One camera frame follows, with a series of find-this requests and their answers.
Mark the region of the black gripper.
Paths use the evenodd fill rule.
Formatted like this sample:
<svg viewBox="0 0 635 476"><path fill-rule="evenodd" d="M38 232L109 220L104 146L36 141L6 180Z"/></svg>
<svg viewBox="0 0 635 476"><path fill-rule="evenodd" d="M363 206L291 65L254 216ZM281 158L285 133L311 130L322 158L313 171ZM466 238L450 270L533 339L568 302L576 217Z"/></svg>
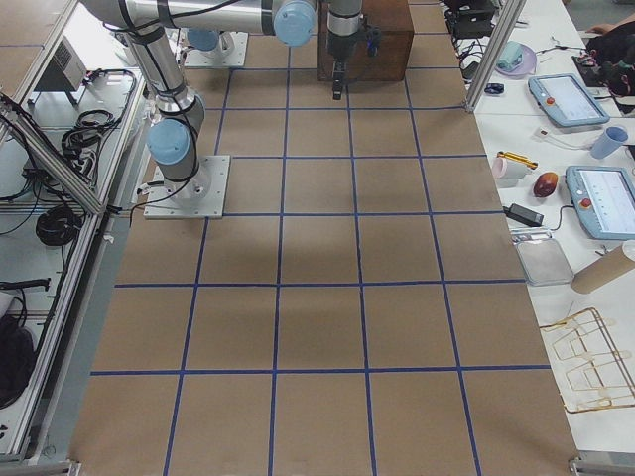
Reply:
<svg viewBox="0 0 635 476"><path fill-rule="evenodd" d="M332 99L340 100L346 80L346 62L353 55L353 35L327 34L327 52L333 57Z"/></svg>

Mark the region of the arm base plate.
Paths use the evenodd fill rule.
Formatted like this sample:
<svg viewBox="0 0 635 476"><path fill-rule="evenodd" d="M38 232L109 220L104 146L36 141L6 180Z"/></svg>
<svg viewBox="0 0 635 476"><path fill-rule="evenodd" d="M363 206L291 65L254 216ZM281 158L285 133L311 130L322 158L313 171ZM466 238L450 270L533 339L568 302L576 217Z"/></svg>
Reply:
<svg viewBox="0 0 635 476"><path fill-rule="evenodd" d="M149 205L144 208L147 219L220 219L223 216L231 158L202 156L197 174L184 189L174 182L165 181L158 166L153 180L161 184L150 188Z"/></svg>
<svg viewBox="0 0 635 476"><path fill-rule="evenodd" d="M249 35L241 32L188 30L181 40L186 68L240 68L245 64Z"/></svg>

